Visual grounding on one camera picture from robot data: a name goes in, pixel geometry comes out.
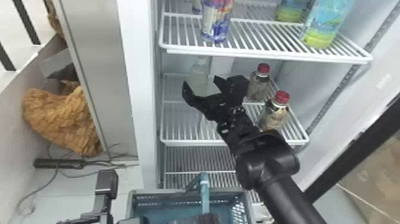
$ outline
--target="brown fabric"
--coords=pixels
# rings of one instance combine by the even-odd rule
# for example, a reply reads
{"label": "brown fabric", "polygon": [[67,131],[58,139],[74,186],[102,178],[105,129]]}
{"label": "brown fabric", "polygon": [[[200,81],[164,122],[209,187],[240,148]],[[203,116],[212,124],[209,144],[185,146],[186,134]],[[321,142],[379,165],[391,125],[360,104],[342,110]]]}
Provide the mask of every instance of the brown fabric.
{"label": "brown fabric", "polygon": [[81,86],[68,96],[28,89],[23,113],[32,129],[58,145],[81,155],[102,151]]}
{"label": "brown fabric", "polygon": [[64,38],[63,30],[60,25],[60,21],[58,20],[57,14],[55,12],[54,4],[52,0],[45,0],[48,7],[48,15],[50,26],[55,30],[57,34],[59,34],[62,38]]}

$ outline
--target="wire shelf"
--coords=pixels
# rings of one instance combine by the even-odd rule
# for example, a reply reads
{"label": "wire shelf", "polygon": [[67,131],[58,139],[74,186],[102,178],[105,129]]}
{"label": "wire shelf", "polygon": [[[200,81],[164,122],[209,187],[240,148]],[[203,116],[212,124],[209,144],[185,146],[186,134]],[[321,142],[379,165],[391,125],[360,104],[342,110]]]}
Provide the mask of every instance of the wire shelf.
{"label": "wire shelf", "polygon": [[[164,74],[163,100],[161,112],[160,141],[168,146],[226,146],[221,136],[217,133],[217,124],[208,121],[198,110],[188,106],[182,96],[182,83],[185,75]],[[211,84],[209,93],[216,93],[217,87]],[[272,98],[278,89],[276,84],[270,82],[268,97]],[[263,102],[250,102],[244,100],[243,106],[248,116],[257,124],[264,110]],[[296,118],[293,110],[288,107],[289,113],[282,128],[278,130],[289,145],[305,145],[310,139],[304,128]]]}
{"label": "wire shelf", "polygon": [[[212,188],[240,187],[227,147],[165,147],[164,171],[164,189],[182,189],[200,172],[208,173]],[[262,203],[256,192],[250,196]]]}
{"label": "wire shelf", "polygon": [[326,49],[306,46],[298,38],[303,24],[273,21],[275,7],[276,4],[251,1],[236,3],[227,40],[214,44],[201,38],[201,15],[191,13],[189,1],[165,0],[158,43],[172,54],[350,64],[367,64],[373,59],[342,34]]}

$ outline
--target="glass bottle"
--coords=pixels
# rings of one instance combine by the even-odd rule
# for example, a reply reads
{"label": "glass bottle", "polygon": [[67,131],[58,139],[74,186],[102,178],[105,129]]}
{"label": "glass bottle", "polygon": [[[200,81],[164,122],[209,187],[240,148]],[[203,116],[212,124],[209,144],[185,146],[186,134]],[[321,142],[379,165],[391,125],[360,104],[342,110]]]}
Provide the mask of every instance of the glass bottle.
{"label": "glass bottle", "polygon": [[247,98],[254,101],[264,101],[270,90],[270,66],[266,63],[261,63],[250,75],[249,86],[247,88]]}
{"label": "glass bottle", "polygon": [[273,99],[265,102],[264,114],[258,122],[258,127],[262,131],[281,127],[288,115],[289,98],[287,92],[277,91]]}

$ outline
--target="beverage can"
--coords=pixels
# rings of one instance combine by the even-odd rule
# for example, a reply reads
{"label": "beverage can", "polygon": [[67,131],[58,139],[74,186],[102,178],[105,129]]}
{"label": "beverage can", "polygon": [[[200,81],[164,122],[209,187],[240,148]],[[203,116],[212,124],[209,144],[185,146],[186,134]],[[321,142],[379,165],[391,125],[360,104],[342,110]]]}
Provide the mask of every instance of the beverage can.
{"label": "beverage can", "polygon": [[207,42],[223,42],[228,33],[233,0],[202,0],[201,35]]}

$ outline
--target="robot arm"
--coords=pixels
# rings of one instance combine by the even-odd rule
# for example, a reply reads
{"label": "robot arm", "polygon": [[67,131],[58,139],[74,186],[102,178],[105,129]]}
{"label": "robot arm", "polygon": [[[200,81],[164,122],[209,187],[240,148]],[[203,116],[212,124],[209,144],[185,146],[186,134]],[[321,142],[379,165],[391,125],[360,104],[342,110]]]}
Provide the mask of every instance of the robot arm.
{"label": "robot arm", "polygon": [[276,130],[260,132],[242,106],[248,81],[243,76],[215,76],[221,93],[196,96],[184,82],[182,97],[211,121],[236,159],[240,184],[254,189],[278,224],[326,223],[291,178],[299,160]]}

